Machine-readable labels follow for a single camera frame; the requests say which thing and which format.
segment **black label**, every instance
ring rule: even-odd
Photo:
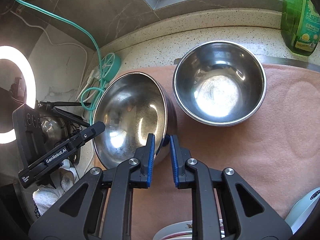
[[[311,196],[310,200],[314,199],[316,196],[318,196],[320,193],[320,190],[316,191],[315,193],[313,193],[313,195]]]
[[[67,154],[68,153],[68,151],[67,151],[67,149],[64,147],[64,148],[62,148],[61,150],[59,150],[59,151],[56,151],[54,154],[52,154],[49,158],[46,158],[45,160],[44,160],[44,162],[45,162],[45,164],[47,165],[47,166],[49,166],[50,165],[50,163],[52,162],[52,161],[54,161],[56,158],[59,158],[59,157],[61,157],[62,155],[65,155],[65,154]]]

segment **bottle label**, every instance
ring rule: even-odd
[[[320,36],[320,16],[310,0],[304,0],[304,4],[295,47],[313,52]]]

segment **bowl rim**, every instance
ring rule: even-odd
[[[194,51],[196,50],[197,48],[201,47],[201,46],[204,46],[204,45],[207,45],[207,44],[211,44],[211,43],[227,43],[227,44],[231,44],[231,45],[235,45],[235,46],[238,46],[240,47],[241,49],[245,50],[246,52],[248,52],[252,57],[253,59],[256,60],[256,62],[258,63],[259,67],[260,67],[260,71],[262,72],[262,76],[263,76],[263,91],[262,91],[262,95],[260,96],[260,99],[258,101],[258,103],[256,104],[256,106],[254,107],[254,109],[252,109],[248,114],[246,114],[245,116],[239,118],[239,119],[236,119],[236,120],[233,120],[233,121],[229,121],[229,122],[212,122],[212,121],[208,121],[208,120],[205,120],[199,116],[197,116],[196,114],[193,114],[189,109],[187,109],[185,107],[185,105],[183,104],[183,102],[181,101],[179,95],[178,95],[178,92],[177,92],[177,86],[176,86],[176,80],[177,80],[177,72],[178,72],[178,69],[180,68],[181,64],[184,62],[184,60]],[[220,127],[223,127],[223,126],[232,126],[232,125],[236,125],[236,124],[239,124],[241,122],[244,122],[245,120],[247,120],[249,117],[251,117],[259,108],[260,106],[262,105],[263,103],[263,100],[266,96],[266,91],[267,91],[267,77],[266,77],[266,73],[264,71],[264,68],[261,64],[261,62],[258,60],[258,58],[250,51],[248,50],[247,48],[245,48],[244,46],[238,44],[238,43],[235,43],[235,42],[232,42],[232,41],[208,41],[208,42],[205,42],[205,43],[202,43],[202,44],[199,44],[197,46],[195,46],[194,48],[192,48],[191,50],[189,50],[185,55],[183,55],[182,59],[180,60],[180,62],[177,64],[175,70],[174,70],[174,73],[173,73],[173,79],[172,79],[172,88],[173,88],[173,94],[174,94],[174,97],[176,98],[177,100],[177,103],[178,105],[181,107],[181,109],[187,114],[189,115],[191,118],[193,118],[194,120],[198,121],[198,122],[201,122],[201,123],[204,123],[204,124],[208,124],[208,125],[212,125],[212,126],[220,126]]]
[[[154,82],[154,84],[158,87],[158,90],[160,91],[161,93],[161,97],[162,97],[162,100],[164,102],[164,131],[163,131],[163,134],[162,134],[162,138],[161,138],[161,142],[160,142],[160,145],[158,147],[158,149],[156,150],[155,152],[155,157],[158,155],[158,153],[160,152],[161,148],[162,148],[162,144],[164,142],[164,137],[167,133],[167,128],[168,128],[168,102],[165,98],[165,95],[164,95],[164,92],[163,92],[163,89],[161,87],[161,85],[159,84],[158,81],[156,81],[153,77],[151,77],[150,75],[144,73],[144,72],[140,72],[140,71],[132,71],[132,72],[128,72],[128,73],[125,73],[125,74],[122,74],[121,76],[119,76],[118,78],[116,78],[113,82],[111,82],[111,84],[107,87],[106,91],[102,94],[101,98],[99,99],[98,103],[97,103],[97,107],[96,109],[94,110],[94,115],[93,115],[93,119],[92,119],[92,123],[95,123],[95,120],[96,120],[96,113],[97,113],[97,109],[100,105],[100,102],[102,101],[103,97],[105,96],[105,94],[110,90],[111,86],[116,83],[118,80],[120,80],[121,78],[124,78],[126,76],[129,76],[129,75],[132,75],[132,74],[141,74],[143,76],[146,76],[148,77],[151,81]],[[93,138],[92,140],[92,144],[93,144],[93,148],[94,148],[94,151],[99,159],[99,161],[101,162],[101,164],[106,168],[108,169],[104,163],[101,161],[100,159],[100,155],[98,153],[98,150],[97,150],[97,147],[96,147],[96,142],[95,142],[95,138]]]

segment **white cloth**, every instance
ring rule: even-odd
[[[38,190],[32,194],[33,201],[37,205],[41,216],[74,185],[74,175],[70,171],[58,169],[53,176],[55,176],[55,179],[52,178],[52,181],[56,188],[51,185],[40,185]]]

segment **tilted metal bowl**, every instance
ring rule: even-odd
[[[178,104],[190,117],[208,125],[231,126],[259,109],[267,80],[249,50],[230,41],[209,41],[183,56],[172,85]]]
[[[155,165],[169,153],[167,135],[176,133],[174,106],[161,85],[142,72],[116,79],[101,97],[93,122],[102,121],[105,131],[93,144],[103,166],[118,166],[145,146],[149,133],[156,139]]]

